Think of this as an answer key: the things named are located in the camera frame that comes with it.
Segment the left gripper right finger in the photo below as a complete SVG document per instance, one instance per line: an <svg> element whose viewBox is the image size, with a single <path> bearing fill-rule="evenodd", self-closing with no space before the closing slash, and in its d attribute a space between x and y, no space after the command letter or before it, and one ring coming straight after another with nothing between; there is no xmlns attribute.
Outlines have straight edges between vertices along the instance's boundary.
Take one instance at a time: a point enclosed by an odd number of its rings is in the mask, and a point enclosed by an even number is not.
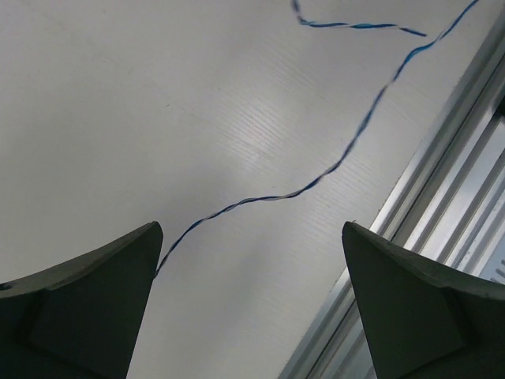
<svg viewBox="0 0 505 379"><path fill-rule="evenodd" d="M342 229L378 378L502 378L504 286L403 249L357 223Z"/></svg>

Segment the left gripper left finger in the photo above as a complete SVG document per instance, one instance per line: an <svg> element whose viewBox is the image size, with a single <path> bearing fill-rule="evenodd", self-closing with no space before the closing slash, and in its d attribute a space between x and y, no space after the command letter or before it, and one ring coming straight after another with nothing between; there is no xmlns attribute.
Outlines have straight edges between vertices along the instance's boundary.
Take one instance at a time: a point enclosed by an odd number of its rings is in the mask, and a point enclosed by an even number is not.
<svg viewBox="0 0 505 379"><path fill-rule="evenodd" d="M3 378L126 377L163 231L151 222L1 285Z"/></svg>

